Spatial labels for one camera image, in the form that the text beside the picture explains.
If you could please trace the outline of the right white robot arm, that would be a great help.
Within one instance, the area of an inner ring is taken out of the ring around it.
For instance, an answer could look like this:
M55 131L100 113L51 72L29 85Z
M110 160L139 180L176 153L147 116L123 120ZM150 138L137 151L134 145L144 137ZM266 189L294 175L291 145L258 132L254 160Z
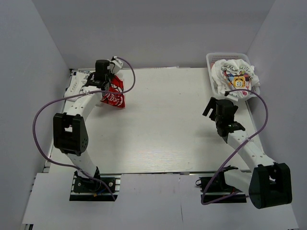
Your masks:
M235 121L238 106L227 99L210 98L203 115L215 122L218 135L234 149L202 191L201 203L208 205L205 195L216 181L217 187L247 195L257 209L292 202L291 172L286 163L267 156Z

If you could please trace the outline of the white t-shirt colourful cartoon print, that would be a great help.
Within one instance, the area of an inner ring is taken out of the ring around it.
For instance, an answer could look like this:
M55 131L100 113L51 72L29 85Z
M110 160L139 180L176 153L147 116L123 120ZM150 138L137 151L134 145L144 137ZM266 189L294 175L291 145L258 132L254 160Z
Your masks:
M260 80L254 72L254 67L242 59L218 60L211 67L211 77L216 92L224 96L226 91L231 92L230 99L247 100L252 96L249 91L260 86Z

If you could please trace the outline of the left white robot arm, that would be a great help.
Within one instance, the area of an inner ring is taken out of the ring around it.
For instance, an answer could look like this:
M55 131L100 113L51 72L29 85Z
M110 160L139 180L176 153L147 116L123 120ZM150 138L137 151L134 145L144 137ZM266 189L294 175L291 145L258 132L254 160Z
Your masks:
M84 182L90 191L97 191L101 187L99 169L92 162L87 146L89 143L85 121L104 96L95 91L108 91L114 78L115 63L110 60L97 60L95 72L91 73L72 107L64 113L56 113L53 117L54 146L64 153L77 167L75 175Z

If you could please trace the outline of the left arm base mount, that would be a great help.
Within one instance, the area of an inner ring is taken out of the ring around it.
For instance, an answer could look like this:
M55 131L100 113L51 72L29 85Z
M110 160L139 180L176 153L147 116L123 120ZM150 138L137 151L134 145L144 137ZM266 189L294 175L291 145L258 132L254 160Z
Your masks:
M120 189L120 176L119 175L100 175L101 180L111 190L115 199L119 194ZM73 178L70 201L93 201L93 202L108 202L115 201L109 190L103 184L99 182L90 183L85 178L77 177Z

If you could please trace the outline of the white t-shirt red print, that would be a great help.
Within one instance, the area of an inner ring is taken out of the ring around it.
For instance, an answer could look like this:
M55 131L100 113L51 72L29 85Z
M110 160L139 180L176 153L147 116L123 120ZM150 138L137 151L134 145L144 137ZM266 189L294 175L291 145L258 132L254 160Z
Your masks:
M122 94L124 84L117 75L111 80L109 91L112 93L106 93L100 102L120 109L125 108L125 96Z

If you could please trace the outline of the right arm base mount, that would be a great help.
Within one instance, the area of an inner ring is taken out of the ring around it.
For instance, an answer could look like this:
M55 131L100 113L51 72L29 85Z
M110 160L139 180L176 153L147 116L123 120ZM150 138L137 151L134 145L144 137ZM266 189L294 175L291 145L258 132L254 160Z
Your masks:
M220 179L217 178L209 186L206 192L205 198L204 198L204 202L207 203L207 202L213 201L221 197L225 197L233 193L235 193L235 195L229 198L223 199L223 200L219 200L216 203L230 204L230 203L246 203L247 202L247 197L244 193L242 193L241 191L239 192L238 189L232 186L226 185Z

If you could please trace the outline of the folded Charlie Brown t-shirt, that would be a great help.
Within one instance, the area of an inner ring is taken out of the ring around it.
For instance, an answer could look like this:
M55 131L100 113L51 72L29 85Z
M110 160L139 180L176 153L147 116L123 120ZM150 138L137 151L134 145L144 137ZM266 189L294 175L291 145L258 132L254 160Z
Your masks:
M83 94L85 91L91 92L97 90L96 87L91 86L90 89L86 88L84 91L84 85L87 83L87 79L92 72L93 71L88 70L76 70L72 72L69 87L64 94L65 98L68 97L68 99L66 99L67 101L75 102L77 99L82 97L82 95L73 98L71 98L71 96Z

